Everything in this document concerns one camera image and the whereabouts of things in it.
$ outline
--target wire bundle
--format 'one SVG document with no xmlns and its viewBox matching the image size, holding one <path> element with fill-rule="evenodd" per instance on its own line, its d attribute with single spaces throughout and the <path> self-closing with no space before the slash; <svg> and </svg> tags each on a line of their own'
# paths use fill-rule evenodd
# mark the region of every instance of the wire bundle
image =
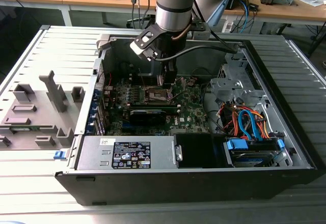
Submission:
<svg viewBox="0 0 326 224">
<path fill-rule="evenodd" d="M 226 105 L 226 104 L 222 104 L 221 109 L 219 111 L 219 115 L 221 116 L 221 113 L 223 110 L 225 109 L 231 109 L 232 110 L 232 120 L 230 122 L 228 122 L 224 127 L 223 127 L 223 132 L 225 132 L 226 134 L 229 135 L 233 135 L 236 137 L 240 137 L 243 139 L 251 139 L 250 134 L 242 127 L 242 119 L 243 116 L 248 116 L 250 118 L 254 118 L 254 121 L 251 121 L 251 125 L 252 125 L 252 130 L 253 130 L 253 134 L 257 136 L 257 132 L 256 132 L 256 126 L 259 128 L 259 133 L 262 139 L 265 138 L 270 138 L 270 136 L 268 135 L 267 132 L 267 128 L 266 128 L 266 120 L 265 118 L 256 110 L 253 110 L 247 106 L 243 106 L 243 105 Z"/>
</svg>

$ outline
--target perforated metal surface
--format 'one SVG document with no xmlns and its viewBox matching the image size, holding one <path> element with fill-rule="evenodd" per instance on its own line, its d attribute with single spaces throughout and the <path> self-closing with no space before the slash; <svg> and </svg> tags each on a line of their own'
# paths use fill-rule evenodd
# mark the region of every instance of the perforated metal surface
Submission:
<svg viewBox="0 0 326 224">
<path fill-rule="evenodd" d="M 118 34 L 121 31 L 51 27 L 39 40 L 42 40 L 40 43 L 46 41 L 47 43 L 77 44 L 78 42 L 92 45 L 91 42 L 100 32 Z M 131 35 L 138 34 L 133 30 L 124 31 Z M 326 127 L 323 126 L 325 121 L 323 115 L 326 111 L 321 100 L 324 99 L 326 91 L 319 88 L 323 84 L 320 81 L 314 81 L 315 78 L 306 83 L 306 79 L 313 74 L 307 68 L 307 64 L 280 36 L 227 34 L 221 37 L 249 39 L 260 54 L 266 54 L 263 55 L 263 61 L 292 108 L 297 110 L 296 116 L 304 123 L 308 136 L 325 159 L 326 132 L 323 128 Z M 77 64 L 76 62 L 88 65 L 86 70 L 91 68 L 88 64 L 91 61 L 82 62 L 78 59 L 68 62 L 70 65 Z M 58 72 L 85 71 L 78 65 L 68 70 L 63 67 L 56 68 L 59 69 Z M 307 95 L 315 97 L 315 102 L 311 102 L 309 100 L 311 96 Z M 313 111 L 314 114 L 308 116 L 300 110 L 301 108 L 304 111 Z M 319 121 L 320 125 L 311 122 L 312 119 Z M 0 220 L 10 219 L 28 223 L 57 223 L 58 221 L 63 223 L 71 221 L 80 223 L 320 223 L 326 219 L 325 176 L 309 185 L 288 189 L 268 201 L 83 207 L 77 204 L 53 177 L 52 173 L 56 169 L 62 169 L 66 164 L 64 161 L 54 161 L 53 155 L 53 150 L 0 152 L 0 213 L 7 214 L 0 216 Z"/>
</svg>

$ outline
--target floor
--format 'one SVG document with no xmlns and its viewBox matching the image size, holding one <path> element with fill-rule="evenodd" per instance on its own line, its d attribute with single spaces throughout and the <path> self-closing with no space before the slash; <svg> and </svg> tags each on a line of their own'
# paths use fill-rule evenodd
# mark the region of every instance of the floor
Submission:
<svg viewBox="0 0 326 224">
<path fill-rule="evenodd" d="M 12 19 L 7 16 L 0 22 L 0 82 L 5 78 L 5 75 L 8 74 L 32 40 L 39 29 L 39 24 L 64 25 L 61 12 L 58 10 L 16 8 L 15 11 L 17 18 Z M 130 17 L 130 14 L 108 13 L 107 20 L 110 23 L 110 26 L 108 26 L 102 23 L 102 15 L 99 12 L 71 11 L 71 19 L 74 26 L 125 28 L 126 21 Z M 223 20 L 221 20 L 214 28 L 214 31 L 220 32 L 223 23 Z M 283 35 L 287 39 L 293 40 L 305 53 L 312 42 L 310 37 L 313 34 L 304 25 L 293 25 L 292 27 L 287 27 L 283 31 Z M 323 76 L 326 75 L 326 70 L 322 67 L 322 62 L 326 60 L 325 57 L 326 42 L 323 42 L 310 58 Z"/>
</svg>

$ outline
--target warning label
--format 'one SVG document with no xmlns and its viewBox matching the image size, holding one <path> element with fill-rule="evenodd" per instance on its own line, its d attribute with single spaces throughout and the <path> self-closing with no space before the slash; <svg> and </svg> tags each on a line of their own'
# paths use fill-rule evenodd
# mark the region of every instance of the warning label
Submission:
<svg viewBox="0 0 326 224">
<path fill-rule="evenodd" d="M 113 169 L 151 168 L 150 142 L 115 142 L 113 149 Z"/>
</svg>

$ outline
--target blue clip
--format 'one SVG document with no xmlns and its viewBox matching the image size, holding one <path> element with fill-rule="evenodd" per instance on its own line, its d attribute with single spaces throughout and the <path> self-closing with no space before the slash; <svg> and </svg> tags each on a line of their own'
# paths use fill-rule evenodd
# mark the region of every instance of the blue clip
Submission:
<svg viewBox="0 0 326 224">
<path fill-rule="evenodd" d="M 285 148 L 285 144 L 284 144 L 284 142 L 283 142 L 282 139 L 278 139 L 277 140 L 277 143 L 279 144 L 279 146 L 280 146 L 281 149 Z"/>
<path fill-rule="evenodd" d="M 248 144 L 244 139 L 230 139 L 226 142 L 228 149 L 248 149 Z"/>
<path fill-rule="evenodd" d="M 263 141 L 263 139 L 261 138 L 260 136 L 260 133 L 259 131 L 257 130 L 257 127 L 256 127 L 256 122 L 255 122 L 255 117 L 254 115 L 249 111 L 249 110 L 242 110 L 240 113 L 239 113 L 239 127 L 240 127 L 240 130 L 248 137 L 249 140 L 251 140 L 251 136 L 249 133 L 247 133 L 247 131 L 243 128 L 243 125 L 242 125 L 242 115 L 244 113 L 247 113 L 250 117 L 250 120 L 251 120 L 251 126 L 253 128 L 253 132 L 254 132 L 254 136 L 255 138 L 258 139 L 258 141 Z"/>
<path fill-rule="evenodd" d="M 66 159 L 66 152 L 63 152 L 63 151 L 56 151 L 55 152 L 55 155 L 53 156 L 53 159 Z"/>
</svg>

